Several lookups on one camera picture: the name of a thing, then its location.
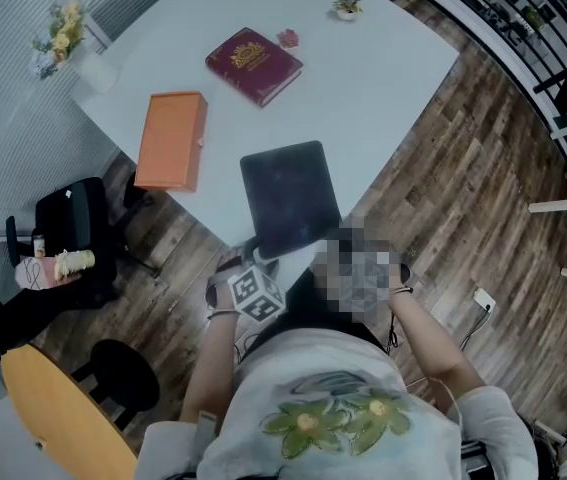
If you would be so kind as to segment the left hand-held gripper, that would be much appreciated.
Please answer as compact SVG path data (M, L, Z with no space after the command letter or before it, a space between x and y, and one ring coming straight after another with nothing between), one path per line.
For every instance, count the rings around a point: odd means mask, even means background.
M256 236L242 244L242 263L257 265L228 279L234 308L258 323L283 312L286 308L283 291L269 277L277 275L279 259L264 259L259 245L260 240Z

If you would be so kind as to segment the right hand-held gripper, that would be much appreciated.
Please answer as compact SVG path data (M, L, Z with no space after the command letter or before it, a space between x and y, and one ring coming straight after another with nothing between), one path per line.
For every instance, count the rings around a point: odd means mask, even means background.
M337 314L373 314L404 286L391 244L360 227L339 227L319 244L311 271L318 295Z

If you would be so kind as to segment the person's left forearm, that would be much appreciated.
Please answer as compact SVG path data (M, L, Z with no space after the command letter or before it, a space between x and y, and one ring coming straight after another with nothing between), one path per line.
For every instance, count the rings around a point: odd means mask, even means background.
M201 412L221 425L233 397L235 333L239 313L215 311L200 347L183 400L180 422L196 423Z

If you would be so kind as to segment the person's left hand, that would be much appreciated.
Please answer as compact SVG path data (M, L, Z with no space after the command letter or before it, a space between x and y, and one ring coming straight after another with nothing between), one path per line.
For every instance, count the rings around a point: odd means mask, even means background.
M210 310L235 310L228 280L243 271L243 261L240 256L234 256L219 263L206 286L205 301Z

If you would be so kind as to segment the person's black trousers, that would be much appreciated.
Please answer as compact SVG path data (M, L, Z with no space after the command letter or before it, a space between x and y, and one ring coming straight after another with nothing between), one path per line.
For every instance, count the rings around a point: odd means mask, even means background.
M244 357L272 338L299 329L336 331L385 350L366 325L356 321L350 313L339 312L337 302L325 298L324 291L315 284L314 274L307 269L286 293L286 311L259 333Z

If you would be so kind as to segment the person's white flower-print shirt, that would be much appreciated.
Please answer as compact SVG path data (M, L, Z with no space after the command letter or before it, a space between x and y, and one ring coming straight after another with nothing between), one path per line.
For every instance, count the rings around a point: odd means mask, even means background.
M483 444L495 480L538 479L530 433L501 389L474 389L441 412L407 392L378 347L299 329L242 361L218 435L150 425L134 478L469 480L466 441Z

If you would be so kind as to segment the white power strip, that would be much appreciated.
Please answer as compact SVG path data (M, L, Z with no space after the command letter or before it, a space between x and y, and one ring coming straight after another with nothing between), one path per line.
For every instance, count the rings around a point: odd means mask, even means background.
M473 300L488 314L490 314L496 306L495 300L483 288L478 288L474 292Z

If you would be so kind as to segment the orange rectangular box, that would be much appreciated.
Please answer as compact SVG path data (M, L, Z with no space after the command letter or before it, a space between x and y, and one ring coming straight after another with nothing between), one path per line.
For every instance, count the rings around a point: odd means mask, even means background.
M208 103L198 91L150 97L134 185L145 190L194 192Z

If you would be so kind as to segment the cream rolled item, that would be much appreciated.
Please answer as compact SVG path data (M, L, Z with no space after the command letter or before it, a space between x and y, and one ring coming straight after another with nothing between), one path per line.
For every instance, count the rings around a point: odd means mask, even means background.
M64 250L55 256L54 278L57 282L60 282L72 275L94 267L95 263L95 255L90 250L73 252Z

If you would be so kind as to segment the black office chair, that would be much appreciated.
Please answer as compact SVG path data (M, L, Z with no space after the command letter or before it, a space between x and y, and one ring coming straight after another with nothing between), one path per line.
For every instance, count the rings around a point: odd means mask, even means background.
M76 280L63 280L49 289L37 290L43 275L32 276L17 295L0 302L0 359L33 340L59 314L97 310L116 299L118 259L145 268L154 278L159 275L158 268L132 255L124 236L136 213L153 203L154 198L129 178L123 196L124 214L111 224L104 183L98 177L75 182L37 202L32 235L44 239L46 257L90 251L95 254L95 265Z

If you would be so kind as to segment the maroon hardcover book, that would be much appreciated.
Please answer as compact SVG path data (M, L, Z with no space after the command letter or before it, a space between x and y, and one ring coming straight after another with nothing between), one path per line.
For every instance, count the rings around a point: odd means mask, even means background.
M294 81L303 68L296 57L248 27L213 50L205 64L261 108Z

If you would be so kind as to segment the pink bag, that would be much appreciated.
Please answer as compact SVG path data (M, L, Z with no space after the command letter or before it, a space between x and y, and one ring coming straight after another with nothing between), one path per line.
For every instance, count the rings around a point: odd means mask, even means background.
M15 281L22 289L48 290L78 281L80 273L55 276L56 260L52 257L26 257L15 267Z

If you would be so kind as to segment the round wooden table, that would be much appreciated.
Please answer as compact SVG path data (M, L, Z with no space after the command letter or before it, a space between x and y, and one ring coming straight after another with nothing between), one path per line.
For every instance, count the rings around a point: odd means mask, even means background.
M133 480L137 455L79 384L32 345L2 356L2 376L22 423L75 480Z

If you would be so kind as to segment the small potted plant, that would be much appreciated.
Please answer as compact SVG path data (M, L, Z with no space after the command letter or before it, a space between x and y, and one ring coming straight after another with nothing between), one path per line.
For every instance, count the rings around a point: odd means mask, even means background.
M343 21L353 21L362 13L361 0L336 0L332 3L332 10Z

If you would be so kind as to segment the yellow artificial flower bouquet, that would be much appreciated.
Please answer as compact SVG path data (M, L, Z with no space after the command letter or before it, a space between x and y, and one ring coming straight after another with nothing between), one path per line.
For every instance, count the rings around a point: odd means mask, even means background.
M32 40L31 70L40 80L53 76L84 41L85 6L80 1L55 3L42 36Z

